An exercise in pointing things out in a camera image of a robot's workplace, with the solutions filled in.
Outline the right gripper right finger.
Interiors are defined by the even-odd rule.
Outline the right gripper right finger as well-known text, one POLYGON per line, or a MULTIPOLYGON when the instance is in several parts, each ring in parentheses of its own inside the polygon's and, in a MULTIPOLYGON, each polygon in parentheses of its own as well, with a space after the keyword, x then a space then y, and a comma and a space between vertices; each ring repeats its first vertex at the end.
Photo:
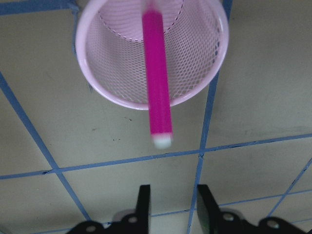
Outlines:
POLYGON ((197 215, 204 234, 305 234, 278 217, 263 218, 257 225, 248 222, 236 210, 222 210, 208 185, 197 185, 197 215))

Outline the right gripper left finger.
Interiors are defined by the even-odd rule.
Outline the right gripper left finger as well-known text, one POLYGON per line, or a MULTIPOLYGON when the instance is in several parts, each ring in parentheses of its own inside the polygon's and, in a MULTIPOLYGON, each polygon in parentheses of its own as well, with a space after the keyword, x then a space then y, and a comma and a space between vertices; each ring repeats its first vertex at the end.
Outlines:
POLYGON ((136 209, 120 221, 112 222, 105 228, 96 221, 84 221, 74 226, 69 234, 148 234, 150 230, 151 186, 141 185, 136 209))

